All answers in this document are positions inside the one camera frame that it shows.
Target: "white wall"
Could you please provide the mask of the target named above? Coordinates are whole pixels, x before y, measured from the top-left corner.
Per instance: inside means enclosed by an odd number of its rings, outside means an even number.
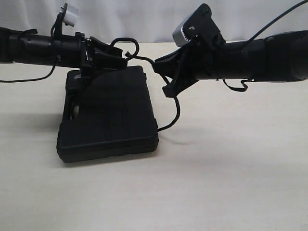
[[[171,41],[176,26],[205,2],[227,40],[248,39],[274,17],[300,0],[67,0],[80,9],[74,30],[106,42],[134,37],[140,42]],[[2,0],[0,26],[36,28],[47,35],[64,0]],[[308,29],[308,4],[282,19],[263,37]]]

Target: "table surface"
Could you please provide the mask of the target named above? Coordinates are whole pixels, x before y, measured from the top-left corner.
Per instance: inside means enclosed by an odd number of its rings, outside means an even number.
[[[141,44],[140,55],[175,48]],[[149,64],[130,62],[140,64],[166,125],[174,102]],[[18,79],[50,67],[0,69]],[[64,164],[56,140],[68,70],[0,84],[0,230],[308,231],[308,81],[251,83],[247,93],[200,81],[179,96],[181,118],[155,153]]]

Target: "beige table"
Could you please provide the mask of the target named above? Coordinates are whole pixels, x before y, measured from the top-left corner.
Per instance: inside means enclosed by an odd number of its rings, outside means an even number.
[[[174,49],[142,44],[141,55]],[[136,64],[166,125],[174,102]],[[49,70],[0,65],[0,78]],[[181,118],[156,153],[65,165],[55,147],[68,70],[0,84],[1,231],[308,231],[308,81],[247,93],[200,82],[180,95]]]

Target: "black plastic case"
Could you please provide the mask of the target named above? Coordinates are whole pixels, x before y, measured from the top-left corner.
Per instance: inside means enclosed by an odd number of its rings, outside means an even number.
[[[78,71],[67,75],[63,121],[57,150],[65,163],[109,156],[154,152],[157,122],[141,66],[101,75],[78,98],[79,113],[71,119],[78,94]]]

